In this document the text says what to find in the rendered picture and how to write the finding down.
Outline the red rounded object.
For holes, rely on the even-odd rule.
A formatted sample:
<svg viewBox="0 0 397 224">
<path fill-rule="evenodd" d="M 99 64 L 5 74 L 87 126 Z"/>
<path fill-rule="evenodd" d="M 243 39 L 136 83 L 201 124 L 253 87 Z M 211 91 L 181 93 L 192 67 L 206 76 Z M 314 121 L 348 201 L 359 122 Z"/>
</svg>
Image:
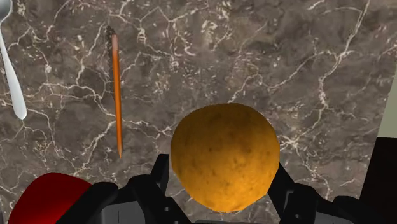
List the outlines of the red rounded object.
<svg viewBox="0 0 397 224">
<path fill-rule="evenodd" d="M 55 224 L 90 187 L 89 182 L 67 174 L 43 174 L 24 190 L 8 224 Z"/>
</svg>

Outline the white spoon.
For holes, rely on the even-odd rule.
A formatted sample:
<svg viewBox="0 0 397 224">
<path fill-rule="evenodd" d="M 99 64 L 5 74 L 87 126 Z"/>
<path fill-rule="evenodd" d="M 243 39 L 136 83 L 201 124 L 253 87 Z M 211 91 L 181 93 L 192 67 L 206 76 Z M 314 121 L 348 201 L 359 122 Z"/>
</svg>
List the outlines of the white spoon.
<svg viewBox="0 0 397 224">
<path fill-rule="evenodd" d="M 11 15 L 12 13 L 12 0 L 0 0 L 0 52 L 3 58 L 4 71 L 6 75 L 6 81 L 10 90 L 11 102 L 15 115 L 24 120 L 27 116 L 27 108 L 25 105 L 24 96 L 22 89 L 11 63 L 11 60 L 6 49 L 6 45 L 3 39 L 3 34 L 1 31 L 2 23 Z"/>
</svg>

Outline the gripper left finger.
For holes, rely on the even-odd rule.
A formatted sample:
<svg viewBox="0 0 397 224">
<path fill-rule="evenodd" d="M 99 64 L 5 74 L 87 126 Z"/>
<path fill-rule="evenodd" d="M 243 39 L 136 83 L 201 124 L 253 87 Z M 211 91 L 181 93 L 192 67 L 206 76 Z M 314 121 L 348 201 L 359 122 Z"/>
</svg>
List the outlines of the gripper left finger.
<svg viewBox="0 0 397 224">
<path fill-rule="evenodd" d="M 93 184 L 56 224 L 192 224 L 165 191 L 169 155 L 159 154 L 149 174 L 133 176 L 123 188 Z"/>
</svg>

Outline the orange pencil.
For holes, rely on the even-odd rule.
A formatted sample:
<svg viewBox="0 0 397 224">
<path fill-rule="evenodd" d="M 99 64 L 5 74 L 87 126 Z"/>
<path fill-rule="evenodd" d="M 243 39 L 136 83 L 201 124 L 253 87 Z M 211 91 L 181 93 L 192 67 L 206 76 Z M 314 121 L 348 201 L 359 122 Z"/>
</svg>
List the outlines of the orange pencil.
<svg viewBox="0 0 397 224">
<path fill-rule="evenodd" d="M 106 34 L 108 38 L 109 73 L 112 74 L 113 77 L 113 99 L 115 102 L 117 151 L 119 157 L 122 158 L 123 129 L 118 36 L 115 30 L 110 26 L 107 27 Z"/>
</svg>

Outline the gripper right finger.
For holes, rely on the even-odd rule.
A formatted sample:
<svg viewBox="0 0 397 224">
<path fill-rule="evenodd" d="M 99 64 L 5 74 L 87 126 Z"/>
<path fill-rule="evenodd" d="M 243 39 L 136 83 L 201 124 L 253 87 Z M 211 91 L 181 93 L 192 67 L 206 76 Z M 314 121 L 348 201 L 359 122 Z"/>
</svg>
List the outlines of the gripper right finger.
<svg viewBox="0 0 397 224">
<path fill-rule="evenodd" d="M 357 198 L 337 196 L 331 202 L 308 185 L 295 183 L 282 165 L 268 195 L 279 224 L 385 224 L 381 215 Z"/>
</svg>

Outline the black furniture block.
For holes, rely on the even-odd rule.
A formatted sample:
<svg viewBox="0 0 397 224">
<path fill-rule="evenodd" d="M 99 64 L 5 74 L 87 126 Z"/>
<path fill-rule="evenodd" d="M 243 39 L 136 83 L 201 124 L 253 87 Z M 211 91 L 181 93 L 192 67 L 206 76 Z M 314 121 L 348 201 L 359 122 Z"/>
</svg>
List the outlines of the black furniture block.
<svg viewBox="0 0 397 224">
<path fill-rule="evenodd" d="M 360 200 L 397 224 L 397 138 L 378 137 L 373 148 Z"/>
</svg>

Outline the orange round fruit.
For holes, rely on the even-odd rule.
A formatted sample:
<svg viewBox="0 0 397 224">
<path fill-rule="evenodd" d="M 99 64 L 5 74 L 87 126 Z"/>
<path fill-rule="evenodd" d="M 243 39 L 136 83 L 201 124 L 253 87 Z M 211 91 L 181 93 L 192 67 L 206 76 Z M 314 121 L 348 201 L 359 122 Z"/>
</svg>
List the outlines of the orange round fruit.
<svg viewBox="0 0 397 224">
<path fill-rule="evenodd" d="M 274 128 L 239 103 L 186 115 L 171 139 L 171 164 L 186 192 L 216 212 L 241 211 L 265 196 L 279 166 Z"/>
</svg>

